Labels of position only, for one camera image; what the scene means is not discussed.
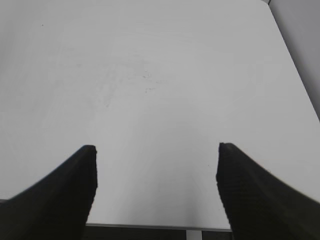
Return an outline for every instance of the black rubber pad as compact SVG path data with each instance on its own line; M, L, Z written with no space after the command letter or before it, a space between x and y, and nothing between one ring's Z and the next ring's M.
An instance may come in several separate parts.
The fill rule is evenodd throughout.
M1 240L80 240L94 201L96 147L85 145L0 206Z
M320 240L320 204L232 143L219 145L216 180L235 240Z

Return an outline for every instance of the gray wall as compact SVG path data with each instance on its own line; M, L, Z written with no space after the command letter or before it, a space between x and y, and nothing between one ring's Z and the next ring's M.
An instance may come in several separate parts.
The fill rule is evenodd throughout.
M320 119L320 0L271 0L269 6Z

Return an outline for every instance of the white surface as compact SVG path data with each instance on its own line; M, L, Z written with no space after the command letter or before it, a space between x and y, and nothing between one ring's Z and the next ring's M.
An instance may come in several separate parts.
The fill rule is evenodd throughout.
M228 229L220 142L320 199L319 121L264 2L16 6L0 73L0 199L90 144L88 223Z
M320 1L272 0L270 9L320 118Z
M186 231L186 240L202 240L202 231Z

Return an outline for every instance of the white table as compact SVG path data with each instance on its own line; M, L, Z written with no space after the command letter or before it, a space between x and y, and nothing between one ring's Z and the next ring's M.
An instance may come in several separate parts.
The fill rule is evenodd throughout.
M320 125L260 0L17 0L0 199L97 148L91 224L229 229L220 142L320 200Z

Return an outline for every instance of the white tabletop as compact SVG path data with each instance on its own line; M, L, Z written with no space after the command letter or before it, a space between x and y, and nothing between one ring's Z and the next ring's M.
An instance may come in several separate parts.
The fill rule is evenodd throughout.
M97 148L88 223L228 229L220 142L320 200L320 125L260 0L29 0L1 25L0 199Z

